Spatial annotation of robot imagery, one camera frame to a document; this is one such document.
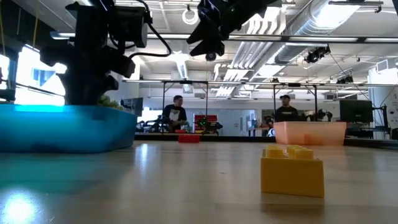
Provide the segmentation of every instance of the black t-shirt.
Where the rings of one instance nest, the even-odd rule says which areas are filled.
[[[185,109],[182,107],[167,105],[163,110],[163,116],[169,118],[171,121],[186,121],[187,114]],[[177,125],[174,127],[174,130],[181,129],[181,126]]]
[[[289,106],[284,107],[281,106],[276,110],[275,114],[275,121],[298,121],[299,120],[299,113],[297,112],[296,108]]]

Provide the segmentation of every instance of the man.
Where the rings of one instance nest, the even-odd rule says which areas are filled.
[[[175,130],[180,130],[181,125],[187,122],[187,114],[185,109],[182,108],[183,98],[177,95],[173,99],[173,105],[167,105],[163,109],[163,116],[170,119],[169,131],[175,132]]]
[[[290,96],[283,95],[280,97],[282,106],[276,110],[275,121],[298,121],[299,113],[296,108],[290,106]]]

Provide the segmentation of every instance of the red block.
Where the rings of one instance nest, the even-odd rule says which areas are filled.
[[[178,137],[178,142],[179,143],[199,143],[200,142],[200,136],[196,136],[196,135],[180,135]]]

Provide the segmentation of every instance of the blue plastic container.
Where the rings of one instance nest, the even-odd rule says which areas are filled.
[[[136,125],[103,106],[0,105],[0,152],[112,151],[132,145]]]

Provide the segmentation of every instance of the translucent pink container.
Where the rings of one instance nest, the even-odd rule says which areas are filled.
[[[289,121],[274,123],[279,144],[342,146],[345,122]]]

